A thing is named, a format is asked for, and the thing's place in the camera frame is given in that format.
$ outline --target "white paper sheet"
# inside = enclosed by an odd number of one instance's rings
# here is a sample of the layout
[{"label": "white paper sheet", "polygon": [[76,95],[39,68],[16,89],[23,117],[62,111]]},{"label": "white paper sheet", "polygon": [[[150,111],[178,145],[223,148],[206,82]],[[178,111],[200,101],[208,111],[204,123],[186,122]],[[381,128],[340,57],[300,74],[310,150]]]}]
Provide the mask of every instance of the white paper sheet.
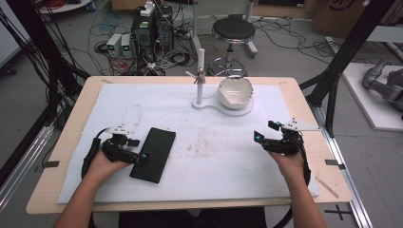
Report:
[{"label": "white paper sheet", "polygon": [[[253,141],[257,130],[280,139],[269,120],[291,119],[276,85],[254,85],[254,108],[233,118],[215,109],[192,107],[196,85],[104,85],[73,153],[58,203],[69,201],[81,181],[83,159],[96,134],[125,124],[128,136],[141,140],[151,127],[175,131],[176,140],[159,184],[129,177],[132,166],[115,173],[99,189],[95,201],[228,200],[289,197],[276,163]],[[203,87],[204,97],[217,90]],[[101,135],[102,141],[111,134]],[[311,178],[310,191],[318,196]]]}]

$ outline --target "human arm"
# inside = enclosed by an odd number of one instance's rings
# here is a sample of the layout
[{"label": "human arm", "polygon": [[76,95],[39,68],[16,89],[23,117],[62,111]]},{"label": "human arm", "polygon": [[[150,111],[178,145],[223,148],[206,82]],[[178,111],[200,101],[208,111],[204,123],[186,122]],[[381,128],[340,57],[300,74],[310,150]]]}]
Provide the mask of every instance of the human arm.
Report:
[{"label": "human arm", "polygon": [[269,152],[287,183],[295,227],[327,227],[303,177],[303,159],[299,153],[283,156]]},{"label": "human arm", "polygon": [[109,161],[101,150],[98,151],[86,175],[53,227],[87,228],[98,188],[113,173],[127,166],[129,164],[125,162]]}]

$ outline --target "forearm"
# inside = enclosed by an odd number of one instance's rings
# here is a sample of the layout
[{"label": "forearm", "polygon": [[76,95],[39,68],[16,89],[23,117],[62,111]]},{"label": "forearm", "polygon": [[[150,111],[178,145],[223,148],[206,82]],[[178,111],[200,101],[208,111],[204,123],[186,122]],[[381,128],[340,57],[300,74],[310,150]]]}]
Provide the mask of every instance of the forearm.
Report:
[{"label": "forearm", "polygon": [[287,180],[295,227],[327,227],[303,178]]},{"label": "forearm", "polygon": [[99,186],[100,183],[97,181],[83,179],[53,227],[87,228],[92,203]]}]

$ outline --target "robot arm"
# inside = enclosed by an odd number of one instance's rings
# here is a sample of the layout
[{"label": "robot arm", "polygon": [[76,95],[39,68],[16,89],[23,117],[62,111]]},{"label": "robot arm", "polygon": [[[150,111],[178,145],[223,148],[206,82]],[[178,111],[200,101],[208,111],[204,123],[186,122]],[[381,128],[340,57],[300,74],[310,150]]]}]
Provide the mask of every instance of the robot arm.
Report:
[{"label": "robot arm", "polygon": [[396,107],[397,103],[403,102],[403,69],[392,71],[389,74],[388,83],[382,84],[377,78],[382,74],[382,69],[385,65],[387,65],[387,61],[382,59],[374,67],[370,68],[364,76],[362,85],[379,93],[383,99],[393,103],[393,106]]}]

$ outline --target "black smartphone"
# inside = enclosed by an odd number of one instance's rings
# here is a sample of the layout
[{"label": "black smartphone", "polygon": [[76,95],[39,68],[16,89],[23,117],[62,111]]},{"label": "black smartphone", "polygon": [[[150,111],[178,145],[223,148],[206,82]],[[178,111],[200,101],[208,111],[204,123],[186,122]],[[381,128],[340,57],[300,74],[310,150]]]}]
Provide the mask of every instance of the black smartphone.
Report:
[{"label": "black smartphone", "polygon": [[159,183],[175,137],[175,132],[151,127],[141,151],[148,159],[133,166],[130,177]]}]

